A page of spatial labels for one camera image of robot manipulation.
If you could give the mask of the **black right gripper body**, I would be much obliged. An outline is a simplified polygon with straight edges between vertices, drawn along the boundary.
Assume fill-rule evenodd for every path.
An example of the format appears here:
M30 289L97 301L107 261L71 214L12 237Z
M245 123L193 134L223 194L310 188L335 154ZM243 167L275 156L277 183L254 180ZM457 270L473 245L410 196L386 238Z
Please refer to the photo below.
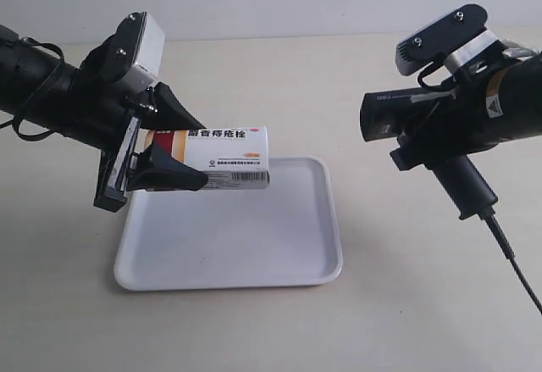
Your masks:
M499 142L486 101L494 70L470 86L448 92L407 88L390 94L390 132L399 147L390 153L401 171L490 150Z

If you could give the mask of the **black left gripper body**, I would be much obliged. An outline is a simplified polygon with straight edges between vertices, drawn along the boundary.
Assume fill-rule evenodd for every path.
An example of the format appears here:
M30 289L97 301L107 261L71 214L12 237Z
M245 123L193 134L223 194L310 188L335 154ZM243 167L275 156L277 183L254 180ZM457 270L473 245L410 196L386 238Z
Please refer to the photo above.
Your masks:
M100 75L109 45L93 49L80 65L86 87L94 91L98 133L105 136L98 166L93 204L108 212L119 211L127 202L126 186L141 128L141 94L118 88Z

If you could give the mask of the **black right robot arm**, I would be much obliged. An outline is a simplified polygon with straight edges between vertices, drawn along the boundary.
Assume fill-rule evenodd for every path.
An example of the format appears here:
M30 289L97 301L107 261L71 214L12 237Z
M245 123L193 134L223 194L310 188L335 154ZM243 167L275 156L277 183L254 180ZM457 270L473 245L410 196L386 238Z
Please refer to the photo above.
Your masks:
M441 103L390 153L400 170L541 135L541 56L508 60Z

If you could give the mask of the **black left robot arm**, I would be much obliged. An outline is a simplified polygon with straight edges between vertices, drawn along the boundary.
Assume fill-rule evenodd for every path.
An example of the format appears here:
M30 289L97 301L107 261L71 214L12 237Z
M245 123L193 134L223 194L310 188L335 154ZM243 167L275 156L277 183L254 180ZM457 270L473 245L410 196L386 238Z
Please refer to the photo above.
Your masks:
M165 37L147 12L129 14L80 66L52 43L1 28L1 110L18 138L59 134L98 149L94 206L119 211L127 192L201 190L203 172L152 142L136 152L140 130L200 130L202 124L157 80Z

